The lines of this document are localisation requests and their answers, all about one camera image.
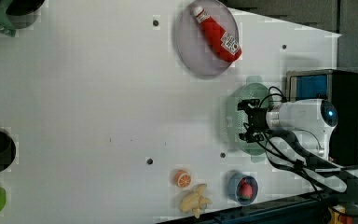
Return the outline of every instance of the purple plate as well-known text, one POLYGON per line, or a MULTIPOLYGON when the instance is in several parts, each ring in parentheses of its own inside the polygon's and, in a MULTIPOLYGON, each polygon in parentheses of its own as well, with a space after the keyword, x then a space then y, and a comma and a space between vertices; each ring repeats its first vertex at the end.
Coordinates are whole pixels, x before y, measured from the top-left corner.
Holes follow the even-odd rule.
POLYGON ((231 63, 218 58, 208 45, 202 30, 192 14, 192 8, 202 6, 223 28, 239 39, 237 23, 231 12, 216 0, 196 0, 183 12, 176 29, 176 43, 185 65, 200 75, 219 75, 226 71, 231 63))

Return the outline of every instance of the table surface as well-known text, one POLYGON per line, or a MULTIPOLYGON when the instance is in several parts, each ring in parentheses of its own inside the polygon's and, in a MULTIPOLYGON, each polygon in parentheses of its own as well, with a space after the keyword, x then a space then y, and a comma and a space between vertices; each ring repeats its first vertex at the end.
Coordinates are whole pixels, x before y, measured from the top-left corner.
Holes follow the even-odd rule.
POLYGON ((0 35, 0 127, 18 146, 0 173, 0 224, 188 217, 177 208, 187 192, 172 184, 177 169, 192 174, 191 189, 208 185, 207 213, 239 206, 226 195, 234 170, 256 178, 256 203, 311 191, 230 146, 225 101, 251 76, 270 86, 289 70, 335 68, 339 35, 231 9, 243 54, 203 77, 174 45, 190 2, 47 1, 32 27, 0 35))

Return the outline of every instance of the ketchup label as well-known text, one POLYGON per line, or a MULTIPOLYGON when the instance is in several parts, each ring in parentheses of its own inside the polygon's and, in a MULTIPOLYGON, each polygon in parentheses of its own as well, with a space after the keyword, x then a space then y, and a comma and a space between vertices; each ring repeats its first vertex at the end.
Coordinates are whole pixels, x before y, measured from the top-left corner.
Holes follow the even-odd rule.
POLYGON ((199 14, 199 16, 197 17, 197 21, 199 23, 202 23, 203 21, 205 21, 206 19, 209 19, 211 16, 208 15, 208 13, 206 13, 205 10, 202 10, 202 12, 199 14))
POLYGON ((221 41, 222 47, 232 55, 235 55, 238 50, 240 50, 240 46, 238 45, 237 41, 235 41, 235 38, 227 32, 225 32, 225 34, 222 36, 221 41))

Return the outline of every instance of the blue bowl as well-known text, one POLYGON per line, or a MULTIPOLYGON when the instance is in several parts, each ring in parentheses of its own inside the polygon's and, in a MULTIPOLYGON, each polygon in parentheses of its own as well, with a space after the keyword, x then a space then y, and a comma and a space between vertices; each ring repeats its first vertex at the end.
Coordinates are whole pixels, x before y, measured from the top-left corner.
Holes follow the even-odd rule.
POLYGON ((258 192, 257 181, 249 175, 236 173, 228 181, 228 196, 229 196, 229 198, 234 200, 235 202, 239 203, 242 206, 251 204, 255 200, 255 197, 257 196, 257 192, 258 192), (243 179, 245 179, 246 183, 250 184, 252 187, 253 195, 252 195, 252 198, 249 200, 242 199, 239 195, 239 191, 240 191, 240 187, 241 187, 240 182, 243 179))

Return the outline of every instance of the bottle cap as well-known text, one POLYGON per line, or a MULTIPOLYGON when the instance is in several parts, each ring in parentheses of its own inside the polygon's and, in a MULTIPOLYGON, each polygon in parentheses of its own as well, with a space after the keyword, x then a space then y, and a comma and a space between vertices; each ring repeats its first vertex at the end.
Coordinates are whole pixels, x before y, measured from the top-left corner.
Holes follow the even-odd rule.
POLYGON ((196 7, 193 7, 193 15, 194 16, 198 16, 203 10, 203 7, 201 6, 196 6, 196 7))

